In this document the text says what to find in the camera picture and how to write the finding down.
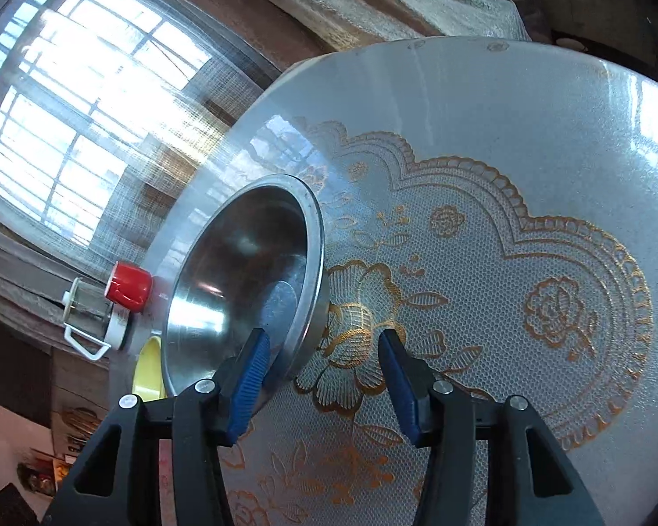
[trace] yellow bowl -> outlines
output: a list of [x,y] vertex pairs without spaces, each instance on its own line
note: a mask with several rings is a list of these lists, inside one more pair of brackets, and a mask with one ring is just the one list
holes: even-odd
[[144,401],[165,398],[165,387],[161,375],[161,338],[152,336],[139,353],[137,367],[134,368],[132,393]]

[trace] metal bowl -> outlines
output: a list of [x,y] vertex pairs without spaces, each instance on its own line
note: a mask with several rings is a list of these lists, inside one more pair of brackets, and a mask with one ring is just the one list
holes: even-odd
[[168,395],[211,377],[260,327],[271,340],[260,409],[316,350],[328,306],[314,194],[284,174],[249,184],[212,216],[175,282],[162,350]]

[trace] red mug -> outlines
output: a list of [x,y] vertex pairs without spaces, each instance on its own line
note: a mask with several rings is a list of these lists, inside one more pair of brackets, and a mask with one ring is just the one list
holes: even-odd
[[141,312],[151,294],[151,282],[148,271],[117,261],[105,287],[105,298],[132,312]]

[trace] silver bolt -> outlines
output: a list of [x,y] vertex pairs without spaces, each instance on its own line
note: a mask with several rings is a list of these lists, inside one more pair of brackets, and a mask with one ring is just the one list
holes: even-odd
[[211,379],[201,379],[197,384],[195,384],[195,391],[199,393],[210,393],[214,391],[215,383]]
[[453,384],[445,379],[435,381],[432,386],[436,393],[451,393],[453,391]]
[[136,395],[128,393],[119,399],[119,407],[122,407],[123,409],[131,409],[137,405],[137,401],[139,401],[139,399]]
[[529,402],[521,397],[521,395],[514,395],[514,397],[509,400],[509,404],[519,411],[523,411],[529,407]]

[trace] white handle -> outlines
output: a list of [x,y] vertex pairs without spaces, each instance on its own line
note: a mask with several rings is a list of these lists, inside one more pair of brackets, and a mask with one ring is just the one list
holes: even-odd
[[[102,358],[102,356],[105,355],[105,353],[112,347],[111,344],[107,344],[106,342],[103,342],[102,340],[95,338],[94,336],[91,336],[88,334],[88,332],[83,332],[82,330],[79,330],[75,326],[71,326],[69,324],[64,325],[66,327],[66,330],[64,330],[64,338],[66,339],[66,342],[71,344],[78,352],[80,352],[82,355],[84,355],[88,360],[92,360],[93,362],[96,362]],[[93,344],[100,344],[100,350],[98,350],[95,353],[89,352],[86,350],[83,345],[75,340],[74,337],[71,336],[71,331],[81,335],[83,338],[86,340],[91,341]]]

